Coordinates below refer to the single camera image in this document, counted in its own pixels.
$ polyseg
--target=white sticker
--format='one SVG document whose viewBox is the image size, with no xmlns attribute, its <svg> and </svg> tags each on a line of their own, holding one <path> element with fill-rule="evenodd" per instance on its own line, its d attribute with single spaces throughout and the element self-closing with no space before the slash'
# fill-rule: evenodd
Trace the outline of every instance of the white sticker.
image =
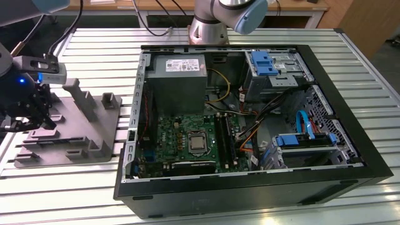
<svg viewBox="0 0 400 225">
<path fill-rule="evenodd" d="M 263 141 L 260 147 L 261 147 L 261 148 L 265 148 L 267 146 L 268 146 L 268 142 L 267 142 L 267 141 Z"/>
<path fill-rule="evenodd" d="M 244 102 L 245 94 L 240 93 L 239 94 L 239 101 Z"/>
<path fill-rule="evenodd" d="M 199 60 L 167 60 L 165 71 L 200 71 Z"/>
<path fill-rule="evenodd" d="M 275 64 L 275 68 L 276 68 L 276 69 L 284 69 L 285 66 L 284 66 L 283 64 L 277 63 L 277 64 Z"/>
<path fill-rule="evenodd" d="M 251 161 L 255 165 L 259 165 L 259 160 L 255 156 L 251 156 Z"/>
</svg>

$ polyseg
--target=yellow wire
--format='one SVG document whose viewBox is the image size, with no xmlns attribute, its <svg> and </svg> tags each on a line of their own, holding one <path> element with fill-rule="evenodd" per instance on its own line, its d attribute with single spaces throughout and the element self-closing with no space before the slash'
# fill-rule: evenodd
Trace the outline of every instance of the yellow wire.
<svg viewBox="0 0 400 225">
<path fill-rule="evenodd" d="M 221 98 L 219 98 L 219 99 L 216 99 L 216 100 L 212 100 L 212 101 L 205 101 L 205 103 L 212 103 L 212 102 L 219 102 L 219 101 L 221 101 L 221 100 L 229 95 L 229 92 L 231 92 L 231 83 L 229 83 L 227 77 L 225 77 L 217 70 L 211 69 L 211 68 L 209 68 L 208 70 L 212 70 L 213 72 L 216 72 L 216 73 L 224 78 L 224 80 L 225 80 L 225 82 L 227 82 L 227 85 L 228 85 L 227 94 L 225 94 Z"/>
<path fill-rule="evenodd" d="M 255 135 L 255 133 L 257 132 L 259 128 L 260 128 L 260 126 L 255 129 L 255 131 L 251 133 L 251 135 L 249 135 L 248 138 L 245 139 L 244 143 L 243 143 L 241 146 L 240 146 L 240 150 L 243 149 L 243 147 L 244 147 L 244 145 L 245 145 L 245 142 L 249 141 L 251 137 L 252 137 L 252 136 Z"/>
</svg>

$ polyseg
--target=warning label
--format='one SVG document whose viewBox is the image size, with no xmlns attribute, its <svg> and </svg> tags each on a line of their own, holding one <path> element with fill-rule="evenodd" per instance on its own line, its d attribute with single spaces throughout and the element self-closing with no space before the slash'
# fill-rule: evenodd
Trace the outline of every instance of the warning label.
<svg viewBox="0 0 400 225">
<path fill-rule="evenodd" d="M 199 60 L 168 60 L 167 72 L 200 71 Z"/>
</svg>

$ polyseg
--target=slotted aluminum table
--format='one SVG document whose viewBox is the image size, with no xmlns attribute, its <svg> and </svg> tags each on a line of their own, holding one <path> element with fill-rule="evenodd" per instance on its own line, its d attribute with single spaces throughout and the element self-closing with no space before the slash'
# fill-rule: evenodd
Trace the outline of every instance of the slotted aluminum table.
<svg viewBox="0 0 400 225">
<path fill-rule="evenodd" d="M 261 29 L 232 44 L 309 45 L 395 176 L 324 205 L 141 220 L 112 199 L 117 161 L 127 138 L 140 45 L 188 43 L 187 29 L 153 37 L 144 29 L 77 29 L 57 48 L 69 78 L 92 95 L 123 96 L 115 157 L 107 163 L 16 169 L 12 159 L 25 134 L 0 146 L 0 224 L 363 224 L 400 221 L 400 97 L 344 34 L 333 30 Z M 68 93 L 59 85 L 52 91 Z"/>
</svg>

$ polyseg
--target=ram slot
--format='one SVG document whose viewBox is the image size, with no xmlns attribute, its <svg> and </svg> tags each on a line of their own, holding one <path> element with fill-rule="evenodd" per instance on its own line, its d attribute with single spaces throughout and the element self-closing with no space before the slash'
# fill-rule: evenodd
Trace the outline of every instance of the ram slot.
<svg viewBox="0 0 400 225">
<path fill-rule="evenodd" d="M 213 125 L 215 125 L 215 135 L 217 140 L 217 147 L 219 147 L 219 157 L 220 157 L 220 167 L 228 169 L 229 164 L 227 161 L 227 144 L 224 138 L 224 126 L 223 126 L 223 118 L 220 115 L 213 117 Z"/>
<path fill-rule="evenodd" d="M 224 124 L 224 137 L 225 137 L 225 151 L 227 151 L 227 155 L 228 160 L 229 160 L 229 164 L 231 165 L 237 165 L 237 161 L 236 161 L 236 152 L 235 152 L 235 142 L 233 142 L 233 137 L 232 137 L 232 130 L 231 130 L 231 125 L 229 125 L 229 117 L 227 115 L 224 115 L 223 117 L 223 124 Z"/>
</svg>

